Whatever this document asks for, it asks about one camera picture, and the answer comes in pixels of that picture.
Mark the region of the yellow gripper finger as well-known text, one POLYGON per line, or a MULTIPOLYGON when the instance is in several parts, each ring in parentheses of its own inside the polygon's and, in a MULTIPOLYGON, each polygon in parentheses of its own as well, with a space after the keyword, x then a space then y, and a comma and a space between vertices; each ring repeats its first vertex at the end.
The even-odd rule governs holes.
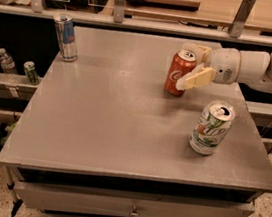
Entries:
POLYGON ((211 47, 205 45, 198 45, 191 42, 182 45, 184 50, 192 52, 196 56, 197 63, 205 62, 209 53, 212 52, 211 47))
POLYGON ((203 63, 198 65, 190 73, 186 73, 176 82, 175 88, 180 91, 189 90, 192 88, 206 86, 215 79, 217 72, 211 68, 206 67, 203 63))

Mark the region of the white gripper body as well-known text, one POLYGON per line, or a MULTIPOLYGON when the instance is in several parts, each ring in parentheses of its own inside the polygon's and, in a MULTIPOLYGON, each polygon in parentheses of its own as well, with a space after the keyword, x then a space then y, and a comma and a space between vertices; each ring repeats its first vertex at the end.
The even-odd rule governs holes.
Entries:
POLYGON ((216 71, 214 82, 232 84, 239 74, 241 54, 234 48, 217 48, 208 54, 205 64, 216 71))

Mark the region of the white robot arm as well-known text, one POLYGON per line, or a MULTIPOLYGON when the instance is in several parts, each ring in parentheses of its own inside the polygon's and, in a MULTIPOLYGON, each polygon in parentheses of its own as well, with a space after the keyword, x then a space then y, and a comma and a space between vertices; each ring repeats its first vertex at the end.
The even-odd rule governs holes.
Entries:
POLYGON ((197 66, 176 79, 177 90, 217 84, 244 83, 253 90, 272 93, 272 52, 241 51, 234 48, 216 48, 185 43, 185 51, 196 58, 197 66))

